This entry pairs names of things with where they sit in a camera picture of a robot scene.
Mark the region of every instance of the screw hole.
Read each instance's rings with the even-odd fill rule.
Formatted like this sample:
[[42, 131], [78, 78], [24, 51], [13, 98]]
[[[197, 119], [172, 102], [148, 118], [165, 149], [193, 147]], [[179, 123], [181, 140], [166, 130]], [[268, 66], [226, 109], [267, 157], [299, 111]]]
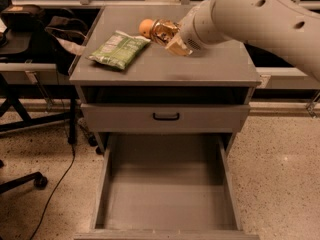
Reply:
[[293, 26], [294, 29], [301, 29], [303, 28], [305, 22], [304, 21], [301, 21], [299, 23], [297, 23], [296, 25]]
[[266, 0], [260, 0], [255, 5], [256, 7], [262, 7], [267, 1]]

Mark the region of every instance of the gray tabletop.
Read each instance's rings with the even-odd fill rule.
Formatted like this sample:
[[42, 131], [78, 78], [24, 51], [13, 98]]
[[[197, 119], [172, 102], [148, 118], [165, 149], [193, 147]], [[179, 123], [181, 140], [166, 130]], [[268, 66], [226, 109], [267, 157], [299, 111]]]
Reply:
[[115, 30], [138, 35], [142, 20], [180, 21], [190, 6], [112, 5], [106, 6], [70, 81], [76, 85], [131, 86], [256, 86], [259, 77], [242, 43], [228, 41], [202, 57], [178, 57], [151, 43], [124, 72], [111, 70], [87, 59]]

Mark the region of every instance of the drawer front panel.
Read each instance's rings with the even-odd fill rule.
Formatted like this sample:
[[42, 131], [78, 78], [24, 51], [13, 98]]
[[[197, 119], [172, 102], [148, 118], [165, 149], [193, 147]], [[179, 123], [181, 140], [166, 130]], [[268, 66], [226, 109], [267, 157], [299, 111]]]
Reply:
[[93, 132], [238, 132], [250, 106], [81, 106]]

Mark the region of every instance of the terrazzo floor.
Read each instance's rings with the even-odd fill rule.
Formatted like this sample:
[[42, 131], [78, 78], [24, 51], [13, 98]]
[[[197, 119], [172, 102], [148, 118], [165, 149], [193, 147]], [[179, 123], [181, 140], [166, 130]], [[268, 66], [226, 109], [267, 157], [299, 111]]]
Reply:
[[[9, 112], [0, 124], [16, 120]], [[72, 162], [66, 122], [0, 134], [0, 183], [41, 171], [44, 190], [32, 183], [0, 195], [0, 236], [30, 239], [44, 206]], [[320, 120], [301, 105], [284, 110], [254, 106], [228, 157], [246, 233], [261, 240], [320, 239]], [[33, 239], [73, 239], [88, 232], [103, 156], [77, 130], [75, 161], [56, 189]]]

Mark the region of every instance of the cabinet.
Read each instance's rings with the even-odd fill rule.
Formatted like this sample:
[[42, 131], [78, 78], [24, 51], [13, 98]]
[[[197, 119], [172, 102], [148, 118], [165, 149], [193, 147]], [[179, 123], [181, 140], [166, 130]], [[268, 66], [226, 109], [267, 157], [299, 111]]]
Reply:
[[226, 163], [259, 84], [243, 44], [176, 57], [151, 43], [124, 72], [87, 59], [115, 30], [137, 35], [143, 19], [190, 8], [110, 5], [95, 26], [70, 81], [105, 166], [92, 232], [76, 239], [257, 239], [237, 231]]

